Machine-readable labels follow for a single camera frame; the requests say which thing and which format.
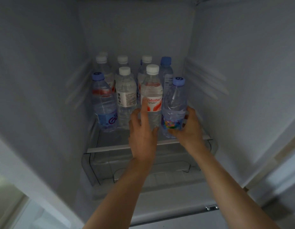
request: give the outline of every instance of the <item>white bottle cap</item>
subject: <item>white bottle cap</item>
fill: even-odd
[[[157,75],[159,73],[159,66],[155,64],[147,65],[147,74]]]
[[[130,68],[128,66],[122,66],[119,68],[120,75],[130,75]]]
[[[102,55],[102,56],[106,56],[106,57],[108,57],[108,52],[101,51],[101,52],[99,52],[98,55]]]
[[[106,56],[97,55],[96,56],[96,62],[97,63],[107,63],[107,57]]]
[[[118,56],[118,63],[127,64],[128,63],[128,57],[127,56]]]
[[[145,63],[152,62],[152,56],[147,56],[147,55],[142,56],[142,62],[145,62]]]

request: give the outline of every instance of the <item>refrigerator shelf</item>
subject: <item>refrigerator shelf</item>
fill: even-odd
[[[130,131],[125,129],[117,129],[113,132],[102,132],[97,127],[97,124],[94,125],[92,129],[92,135],[90,138],[90,143],[88,146],[87,153],[98,153],[111,150],[121,150],[129,149],[128,137],[130,136]],[[211,139],[206,133],[203,134],[204,140]],[[177,139],[169,139],[165,137],[161,129],[158,131],[158,141],[157,145],[165,144],[175,144],[179,143]]]

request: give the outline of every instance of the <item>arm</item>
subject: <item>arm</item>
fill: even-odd
[[[131,114],[129,144],[133,159],[115,186],[107,194],[83,229],[127,229],[141,192],[152,167],[157,146],[158,128],[150,130],[148,103],[142,101],[141,125],[138,119],[140,109]]]
[[[230,228],[279,229],[207,150],[195,110],[190,107],[187,110],[186,126],[181,131],[169,129],[169,132],[198,163]]]

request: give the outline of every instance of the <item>plastic bottle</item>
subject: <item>plastic bottle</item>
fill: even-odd
[[[116,69],[115,72],[115,81],[116,84],[119,81],[120,78],[122,78],[122,76],[119,74],[119,68],[123,67],[123,66],[129,66],[128,65],[128,57],[127,56],[118,56],[118,63],[119,63],[119,67]]]
[[[184,89],[185,79],[175,77],[173,85],[163,99],[161,130],[168,138],[175,138],[168,133],[169,128],[181,129],[187,109],[187,96]]]
[[[149,55],[144,55],[142,56],[142,63],[141,66],[139,67],[138,74],[137,74],[137,80],[138,80],[138,102],[140,103],[141,97],[141,85],[142,82],[145,79],[146,73],[147,73],[147,65],[149,65],[152,62],[152,56]]]
[[[92,106],[99,128],[104,132],[114,131],[118,126],[114,94],[105,81],[103,73],[93,73],[92,80]]]
[[[137,85],[129,67],[120,67],[119,74],[121,78],[116,84],[119,126],[129,129],[130,115],[137,104]]]
[[[112,92],[115,92],[115,76],[114,73],[111,71],[111,68],[107,64],[107,57],[106,56],[96,56],[96,71],[102,72],[105,77],[105,81],[111,87]]]
[[[98,55],[106,56],[106,58],[107,58],[107,64],[108,64],[109,67],[111,68],[111,63],[110,63],[110,61],[109,61],[109,59],[108,59],[108,52],[101,51],[101,52],[98,53]]]
[[[160,123],[163,89],[158,77],[159,66],[147,65],[146,71],[147,74],[141,85],[141,103],[143,97],[148,98],[148,117],[150,127],[153,129]]]
[[[172,58],[171,57],[162,57],[159,68],[159,79],[163,87],[163,97],[166,96],[166,93],[172,87],[173,81],[173,69],[171,67]]]

